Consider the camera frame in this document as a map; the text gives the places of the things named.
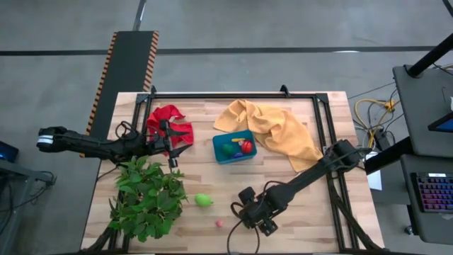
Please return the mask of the black device blue light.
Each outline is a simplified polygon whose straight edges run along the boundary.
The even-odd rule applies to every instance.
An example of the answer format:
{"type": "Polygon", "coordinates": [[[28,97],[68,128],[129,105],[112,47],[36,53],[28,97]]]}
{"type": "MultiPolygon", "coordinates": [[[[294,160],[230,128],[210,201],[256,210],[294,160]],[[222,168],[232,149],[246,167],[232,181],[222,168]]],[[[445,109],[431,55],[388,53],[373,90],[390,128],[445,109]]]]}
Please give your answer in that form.
{"type": "Polygon", "coordinates": [[[18,157],[19,149],[0,141],[0,160],[14,163],[18,157]]]}

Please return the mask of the yellow waffle towel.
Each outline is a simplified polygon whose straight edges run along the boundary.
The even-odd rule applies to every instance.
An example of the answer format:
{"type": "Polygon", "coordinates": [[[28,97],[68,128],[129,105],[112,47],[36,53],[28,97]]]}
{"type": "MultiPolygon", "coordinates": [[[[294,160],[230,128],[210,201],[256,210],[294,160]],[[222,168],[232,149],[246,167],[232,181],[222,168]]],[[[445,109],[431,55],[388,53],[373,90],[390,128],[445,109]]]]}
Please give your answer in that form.
{"type": "Polygon", "coordinates": [[[235,100],[217,117],[214,128],[223,132],[250,130],[264,148],[287,156],[296,172],[323,157],[307,127],[283,108],[235,100]]]}

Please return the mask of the black striped floor ramp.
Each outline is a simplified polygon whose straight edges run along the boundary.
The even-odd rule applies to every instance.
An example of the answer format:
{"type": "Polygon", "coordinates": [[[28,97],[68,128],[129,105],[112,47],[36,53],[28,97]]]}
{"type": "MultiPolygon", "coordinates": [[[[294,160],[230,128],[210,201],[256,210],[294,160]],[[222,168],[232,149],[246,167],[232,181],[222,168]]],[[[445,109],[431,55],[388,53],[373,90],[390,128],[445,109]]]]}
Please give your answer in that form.
{"type": "Polygon", "coordinates": [[[120,92],[150,92],[159,43],[157,31],[114,33],[101,74],[85,134],[108,136],[120,92]]]}

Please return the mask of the blue screen device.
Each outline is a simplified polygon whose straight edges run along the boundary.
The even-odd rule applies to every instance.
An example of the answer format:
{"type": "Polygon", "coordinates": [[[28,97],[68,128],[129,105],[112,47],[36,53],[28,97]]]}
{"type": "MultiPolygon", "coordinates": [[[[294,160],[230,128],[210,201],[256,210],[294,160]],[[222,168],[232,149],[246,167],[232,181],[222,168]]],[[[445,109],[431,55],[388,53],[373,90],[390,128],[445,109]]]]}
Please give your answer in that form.
{"type": "Polygon", "coordinates": [[[452,132],[453,133],[453,112],[446,114],[440,119],[428,125],[429,131],[452,132]]]}

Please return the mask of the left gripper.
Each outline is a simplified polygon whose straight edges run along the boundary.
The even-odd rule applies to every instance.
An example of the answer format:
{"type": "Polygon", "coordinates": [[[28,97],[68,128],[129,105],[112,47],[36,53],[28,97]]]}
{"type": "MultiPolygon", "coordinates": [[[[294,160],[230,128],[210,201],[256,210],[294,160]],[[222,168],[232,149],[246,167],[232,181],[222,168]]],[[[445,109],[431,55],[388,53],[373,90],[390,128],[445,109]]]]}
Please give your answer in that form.
{"type": "Polygon", "coordinates": [[[147,142],[147,154],[168,154],[168,165],[171,169],[178,167],[177,158],[183,153],[186,149],[191,147],[191,144],[184,145],[182,147],[174,148],[170,143],[169,137],[172,136],[184,136],[188,135],[189,132],[176,131],[171,128],[170,122],[168,120],[159,121],[159,129],[164,132],[164,136],[160,136],[159,133],[154,133],[153,135],[148,135],[149,141],[147,142]]]}

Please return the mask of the white paper sheet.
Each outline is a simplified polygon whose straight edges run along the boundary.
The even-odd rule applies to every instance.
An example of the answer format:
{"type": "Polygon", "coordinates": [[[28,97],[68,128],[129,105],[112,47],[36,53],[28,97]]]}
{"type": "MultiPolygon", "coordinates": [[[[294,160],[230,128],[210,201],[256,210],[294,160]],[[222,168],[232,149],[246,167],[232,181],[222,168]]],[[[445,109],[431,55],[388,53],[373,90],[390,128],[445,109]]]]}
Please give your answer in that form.
{"type": "Polygon", "coordinates": [[[382,176],[381,171],[377,170],[371,174],[367,174],[367,181],[369,187],[372,190],[381,191],[382,190],[382,176]]]}

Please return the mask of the red cloth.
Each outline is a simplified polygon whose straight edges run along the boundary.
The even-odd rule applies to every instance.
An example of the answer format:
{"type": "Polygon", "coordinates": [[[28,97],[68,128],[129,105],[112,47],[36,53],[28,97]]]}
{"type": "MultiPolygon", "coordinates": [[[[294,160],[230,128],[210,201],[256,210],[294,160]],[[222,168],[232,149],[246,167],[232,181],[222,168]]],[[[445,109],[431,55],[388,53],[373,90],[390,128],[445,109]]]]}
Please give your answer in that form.
{"type": "Polygon", "coordinates": [[[189,132],[188,135],[169,137],[170,143],[173,147],[178,148],[184,145],[192,146],[194,142],[193,126],[191,123],[180,123],[180,120],[183,120],[184,118],[185,116],[176,106],[167,105],[162,108],[156,108],[151,113],[146,121],[146,127],[150,135],[159,133],[160,136],[164,136],[164,132],[159,129],[159,121],[163,119],[168,120],[173,130],[189,132]]]}

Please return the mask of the teal tupperware container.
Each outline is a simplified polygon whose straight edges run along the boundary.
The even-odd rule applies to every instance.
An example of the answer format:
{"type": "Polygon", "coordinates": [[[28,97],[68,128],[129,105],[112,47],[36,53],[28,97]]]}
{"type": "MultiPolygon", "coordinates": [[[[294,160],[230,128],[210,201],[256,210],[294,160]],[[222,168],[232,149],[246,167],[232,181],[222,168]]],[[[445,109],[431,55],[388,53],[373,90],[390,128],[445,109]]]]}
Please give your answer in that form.
{"type": "Polygon", "coordinates": [[[219,164],[230,164],[247,159],[252,159],[257,154],[257,148],[254,142],[253,133],[250,130],[231,132],[223,135],[216,135],[212,138],[212,144],[214,147],[215,158],[219,164]],[[236,159],[234,159],[233,157],[226,157],[222,153],[222,145],[225,143],[234,146],[234,154],[241,152],[241,142],[232,142],[231,139],[233,138],[246,138],[246,140],[250,140],[253,143],[253,151],[250,154],[244,154],[243,157],[236,159]]]}

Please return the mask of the black backlit keyboard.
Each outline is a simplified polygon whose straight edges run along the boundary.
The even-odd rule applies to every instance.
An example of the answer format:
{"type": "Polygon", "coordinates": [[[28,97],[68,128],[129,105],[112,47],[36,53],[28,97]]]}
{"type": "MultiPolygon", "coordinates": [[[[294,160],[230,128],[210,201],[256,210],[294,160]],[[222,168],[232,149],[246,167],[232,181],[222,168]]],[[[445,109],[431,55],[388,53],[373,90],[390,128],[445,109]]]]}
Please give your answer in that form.
{"type": "Polygon", "coordinates": [[[412,173],[411,178],[422,212],[453,214],[453,174],[412,173]]]}

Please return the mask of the grey desk with pole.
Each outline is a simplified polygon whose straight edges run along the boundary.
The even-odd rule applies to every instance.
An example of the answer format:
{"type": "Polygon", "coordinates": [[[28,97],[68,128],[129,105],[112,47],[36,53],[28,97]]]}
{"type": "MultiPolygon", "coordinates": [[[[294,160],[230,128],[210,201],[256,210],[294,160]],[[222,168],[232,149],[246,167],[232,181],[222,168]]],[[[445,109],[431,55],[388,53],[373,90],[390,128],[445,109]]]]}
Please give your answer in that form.
{"type": "Polygon", "coordinates": [[[428,125],[452,112],[453,76],[426,69],[419,77],[404,66],[392,69],[413,151],[417,155],[453,158],[453,132],[428,130],[428,125]]]}

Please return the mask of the light green toy fruit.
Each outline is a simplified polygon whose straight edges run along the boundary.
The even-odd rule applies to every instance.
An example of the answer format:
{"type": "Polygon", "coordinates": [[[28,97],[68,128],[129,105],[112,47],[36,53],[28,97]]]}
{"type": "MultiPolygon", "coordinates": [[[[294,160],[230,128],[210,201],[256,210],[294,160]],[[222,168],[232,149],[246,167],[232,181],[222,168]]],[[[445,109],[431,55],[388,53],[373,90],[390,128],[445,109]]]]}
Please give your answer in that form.
{"type": "Polygon", "coordinates": [[[209,195],[199,193],[195,196],[195,204],[202,208],[209,207],[213,204],[213,200],[209,195]]]}

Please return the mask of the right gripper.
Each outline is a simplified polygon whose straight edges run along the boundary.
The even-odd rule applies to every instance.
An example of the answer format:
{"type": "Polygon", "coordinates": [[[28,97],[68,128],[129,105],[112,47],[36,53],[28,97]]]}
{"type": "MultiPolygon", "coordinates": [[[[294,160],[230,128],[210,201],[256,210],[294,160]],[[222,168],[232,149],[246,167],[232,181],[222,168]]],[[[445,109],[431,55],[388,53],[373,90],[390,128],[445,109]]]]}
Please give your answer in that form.
{"type": "Polygon", "coordinates": [[[278,226],[271,219],[272,208],[269,206],[267,198],[255,200],[255,191],[251,186],[243,189],[239,193],[242,209],[239,211],[239,218],[247,227],[260,227],[260,231],[269,237],[278,226]]]}

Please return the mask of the black pole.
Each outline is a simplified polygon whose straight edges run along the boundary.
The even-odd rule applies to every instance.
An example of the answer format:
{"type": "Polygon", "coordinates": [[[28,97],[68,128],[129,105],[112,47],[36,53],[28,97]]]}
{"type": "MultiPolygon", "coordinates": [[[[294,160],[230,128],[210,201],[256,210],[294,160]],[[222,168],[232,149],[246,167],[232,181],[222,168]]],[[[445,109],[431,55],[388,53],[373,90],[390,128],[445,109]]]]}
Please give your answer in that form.
{"type": "Polygon", "coordinates": [[[413,66],[406,67],[406,73],[413,78],[419,77],[429,66],[434,65],[436,61],[446,55],[451,49],[453,49],[453,33],[418,60],[413,66]]]}

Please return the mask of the grey metal stand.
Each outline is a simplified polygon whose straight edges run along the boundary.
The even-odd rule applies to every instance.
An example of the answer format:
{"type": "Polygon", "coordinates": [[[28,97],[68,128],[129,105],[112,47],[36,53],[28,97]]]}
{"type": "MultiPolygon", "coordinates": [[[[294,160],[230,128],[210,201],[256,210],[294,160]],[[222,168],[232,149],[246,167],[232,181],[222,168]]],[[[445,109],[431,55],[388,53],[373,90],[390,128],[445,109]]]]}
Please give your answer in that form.
{"type": "Polygon", "coordinates": [[[8,205],[0,209],[0,215],[6,213],[5,220],[0,224],[0,255],[9,255],[18,228],[22,221],[25,206],[39,198],[56,181],[50,171],[34,171],[6,160],[0,160],[0,198],[3,187],[9,194],[6,197],[8,205]]]}

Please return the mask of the green leafy artificial plant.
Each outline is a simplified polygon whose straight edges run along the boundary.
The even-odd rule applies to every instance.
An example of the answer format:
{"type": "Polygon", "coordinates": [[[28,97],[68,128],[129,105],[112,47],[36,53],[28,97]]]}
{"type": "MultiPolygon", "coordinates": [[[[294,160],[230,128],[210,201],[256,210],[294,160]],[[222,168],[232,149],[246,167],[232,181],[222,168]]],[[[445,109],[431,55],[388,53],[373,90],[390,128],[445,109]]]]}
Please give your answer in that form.
{"type": "Polygon", "coordinates": [[[140,242],[169,234],[188,197],[185,174],[179,169],[165,173],[163,167],[149,163],[146,157],[120,164],[115,185],[122,197],[109,200],[110,228],[140,242]]]}

